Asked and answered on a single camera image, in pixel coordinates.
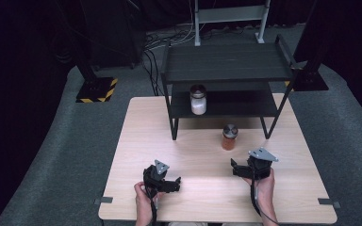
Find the hand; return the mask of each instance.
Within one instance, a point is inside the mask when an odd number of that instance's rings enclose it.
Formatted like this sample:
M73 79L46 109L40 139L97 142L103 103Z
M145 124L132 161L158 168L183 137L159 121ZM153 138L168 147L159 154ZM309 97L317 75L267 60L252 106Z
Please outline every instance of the hand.
M249 178L242 178L250 186L252 180ZM272 197L274 193L275 179L274 170L271 168L269 177L255 181L255 187L257 188L257 202L260 212L262 212L263 225L277 225L277 221L274 206L272 204Z
M152 220L152 207L151 207L151 200L146 195L145 186L143 182L138 182L134 185L135 192L137 196L135 197L135 202L137 204L137 223L136 226L146 226ZM164 192L158 192L156 197L159 199L164 195Z

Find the black shelf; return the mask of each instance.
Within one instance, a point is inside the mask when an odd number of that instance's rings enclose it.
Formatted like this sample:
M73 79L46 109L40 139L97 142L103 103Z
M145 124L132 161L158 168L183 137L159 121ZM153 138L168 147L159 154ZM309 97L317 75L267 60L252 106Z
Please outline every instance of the black shelf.
M274 43L221 46L170 46L165 48L161 81L173 139L180 118L259 117L266 138L280 116L293 88L297 71L284 39ZM277 107L270 82L289 81ZM206 112L195 115L190 108L192 85L206 87ZM264 117L274 117L267 130Z

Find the gray carpet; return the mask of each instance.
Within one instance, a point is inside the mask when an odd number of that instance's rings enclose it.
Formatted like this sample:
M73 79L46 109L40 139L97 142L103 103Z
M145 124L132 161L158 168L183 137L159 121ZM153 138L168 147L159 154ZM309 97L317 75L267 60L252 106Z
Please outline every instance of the gray carpet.
M303 25L271 27L264 39L274 41L276 34L282 34L293 52L303 29ZM255 42L255 32L253 28L242 34L214 32L202 44ZM193 40L183 44L193 45ZM154 50L158 65L162 51ZM292 92L289 99L328 194L341 204L335 225L362 225L362 108L338 74L325 66L320 73L328 91ZM141 65L133 70L103 69L97 75L119 79L113 97L107 103L77 104L75 96L83 78L77 68L70 71L55 121L1 215L0 225L104 223L98 218L99 206L94 201L103 194L128 102L132 97L154 93ZM111 221L105 225L134 222Z

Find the jar lid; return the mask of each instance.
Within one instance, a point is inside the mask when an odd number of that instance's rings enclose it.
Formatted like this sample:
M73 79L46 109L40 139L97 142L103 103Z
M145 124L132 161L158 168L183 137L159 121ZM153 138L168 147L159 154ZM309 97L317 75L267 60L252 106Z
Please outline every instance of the jar lid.
M235 138L238 135L238 128L235 124L227 124L222 130L222 134L228 138Z
M190 87L190 96L192 96L193 98L204 98L206 97L206 88L204 87L204 85L193 85L192 87Z

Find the jar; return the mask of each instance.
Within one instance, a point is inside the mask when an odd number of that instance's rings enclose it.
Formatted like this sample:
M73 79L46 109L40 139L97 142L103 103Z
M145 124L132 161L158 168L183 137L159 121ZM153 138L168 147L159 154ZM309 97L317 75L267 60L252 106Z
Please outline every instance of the jar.
M190 108L195 115L206 112L206 88L203 85L193 85L190 90Z
M235 124L227 124L222 129L222 147L227 150L233 150L235 147L238 128Z

